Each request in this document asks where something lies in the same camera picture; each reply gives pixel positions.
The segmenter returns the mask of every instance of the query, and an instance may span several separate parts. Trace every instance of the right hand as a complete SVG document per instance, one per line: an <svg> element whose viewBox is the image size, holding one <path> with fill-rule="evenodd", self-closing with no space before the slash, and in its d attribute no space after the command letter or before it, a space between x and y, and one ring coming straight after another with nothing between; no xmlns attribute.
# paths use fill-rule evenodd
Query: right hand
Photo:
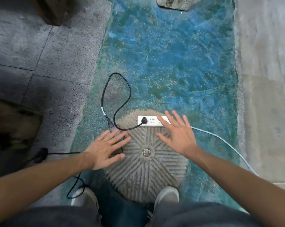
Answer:
<svg viewBox="0 0 285 227"><path fill-rule="evenodd" d="M165 114L171 124L165 121L161 116L157 116L157 119L162 123L162 125L171 132L171 138L168 138L161 133L156 133L155 135L177 153L182 154L186 158L192 159L192 154L194 155L197 151L201 150L197 146L194 132L185 115L183 116L183 122L182 118L175 110L173 110L172 113L176 120L168 111L165 111Z"/></svg>

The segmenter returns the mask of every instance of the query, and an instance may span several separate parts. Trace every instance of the hand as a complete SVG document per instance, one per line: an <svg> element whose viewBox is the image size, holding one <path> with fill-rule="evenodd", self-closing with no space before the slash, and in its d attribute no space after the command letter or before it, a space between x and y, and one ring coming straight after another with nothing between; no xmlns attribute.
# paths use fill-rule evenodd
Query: hand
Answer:
<svg viewBox="0 0 285 227"><path fill-rule="evenodd" d="M196 152L199 150L194 132L185 115L183 116L183 122L182 118L176 113L176 111L173 110L172 113L174 114L176 120L169 114L168 111L165 111L165 114L171 124L165 121L161 116L157 116L157 119L162 123L162 125L171 132L171 138L167 138L161 133L156 133L156 136L174 151L192 160L192 154L194 151Z"/></svg>
<svg viewBox="0 0 285 227"><path fill-rule="evenodd" d="M113 133L108 134L109 130L106 130L84 151L84 153L86 154L85 158L87 158L89 163L91 163L91 169L98 170L101 168L105 168L111 165L112 163L122 160L125 157L125 154L121 153L115 155L112 158L109 158L109 156L115 150L121 148L131 139L131 137L127 137L124 140L118 142L118 140L120 140L127 134L127 131L124 131L118 136L114 137L118 132L119 130L116 129Z"/></svg>

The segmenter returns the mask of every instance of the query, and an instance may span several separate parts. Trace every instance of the textured mat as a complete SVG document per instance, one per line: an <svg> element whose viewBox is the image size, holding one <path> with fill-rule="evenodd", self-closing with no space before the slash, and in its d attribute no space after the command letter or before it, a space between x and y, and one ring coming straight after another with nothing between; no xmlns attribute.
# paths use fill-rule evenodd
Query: textured mat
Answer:
<svg viewBox="0 0 285 227"><path fill-rule="evenodd" d="M153 110L136 110L118 121L122 128L135 126L138 115L157 115ZM188 160L174 152L156 135L170 136L164 127L139 127L129 131L132 137L123 152L123 161L106 168L108 179L127 199L136 202L155 202L167 185L178 187L182 182Z"/></svg>

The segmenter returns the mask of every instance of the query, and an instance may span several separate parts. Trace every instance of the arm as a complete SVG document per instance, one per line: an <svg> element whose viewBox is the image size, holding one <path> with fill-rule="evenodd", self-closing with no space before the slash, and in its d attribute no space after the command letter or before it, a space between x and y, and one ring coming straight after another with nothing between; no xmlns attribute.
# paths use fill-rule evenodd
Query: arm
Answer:
<svg viewBox="0 0 285 227"><path fill-rule="evenodd" d="M171 124L158 120L171 132L171 138L156 135L176 152L192 160L220 185L239 205L265 226L285 226L285 190L259 178L249 171L205 152L197 146L194 133L186 116L173 111Z"/></svg>
<svg viewBox="0 0 285 227"><path fill-rule="evenodd" d="M55 187L87 169L101 169L125 157L112 152L125 145L131 137L116 144L127 132L114 137L105 131L81 154L38 164L0 178L0 223L25 210Z"/></svg>

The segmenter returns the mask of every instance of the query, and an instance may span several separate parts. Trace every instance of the white power strip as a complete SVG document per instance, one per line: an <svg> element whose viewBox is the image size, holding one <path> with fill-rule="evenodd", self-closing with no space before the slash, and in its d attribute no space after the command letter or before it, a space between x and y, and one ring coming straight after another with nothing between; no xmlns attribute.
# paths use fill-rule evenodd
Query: white power strip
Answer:
<svg viewBox="0 0 285 227"><path fill-rule="evenodd" d="M142 118L146 117L148 122L145 124L142 124L141 126L163 126L161 124L161 122L157 119L156 116L138 116L137 117L137 125L140 125L142 122ZM170 123L170 121L168 120L167 116L162 116L162 118L167 121L168 123Z"/></svg>

